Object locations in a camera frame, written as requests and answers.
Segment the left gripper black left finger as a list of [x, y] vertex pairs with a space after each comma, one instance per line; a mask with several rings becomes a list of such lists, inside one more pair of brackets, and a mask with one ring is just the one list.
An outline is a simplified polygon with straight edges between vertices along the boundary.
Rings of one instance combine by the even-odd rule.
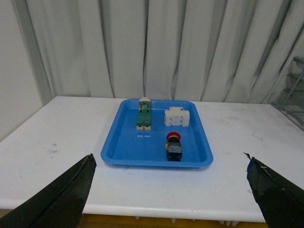
[[89, 154], [0, 219], [2, 228], [76, 228], [86, 204], [96, 161]]

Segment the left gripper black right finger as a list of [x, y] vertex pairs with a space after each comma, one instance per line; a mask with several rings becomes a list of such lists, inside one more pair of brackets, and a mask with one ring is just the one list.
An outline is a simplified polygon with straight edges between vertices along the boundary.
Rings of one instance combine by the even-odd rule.
[[248, 153], [247, 180], [270, 228], [304, 226], [304, 190]]

